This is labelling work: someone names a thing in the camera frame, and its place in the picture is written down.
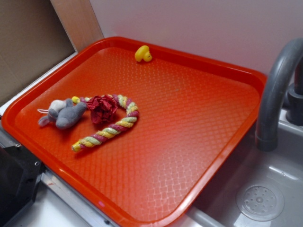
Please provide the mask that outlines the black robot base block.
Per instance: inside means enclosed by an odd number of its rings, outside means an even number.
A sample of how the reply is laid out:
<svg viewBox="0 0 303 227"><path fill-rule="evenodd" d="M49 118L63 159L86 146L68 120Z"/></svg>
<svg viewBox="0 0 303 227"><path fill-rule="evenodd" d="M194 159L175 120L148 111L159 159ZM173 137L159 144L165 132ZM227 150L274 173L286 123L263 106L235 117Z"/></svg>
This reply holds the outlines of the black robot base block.
<svg viewBox="0 0 303 227"><path fill-rule="evenodd" d="M44 164L26 147L0 149L0 225L10 225L35 203Z"/></svg>

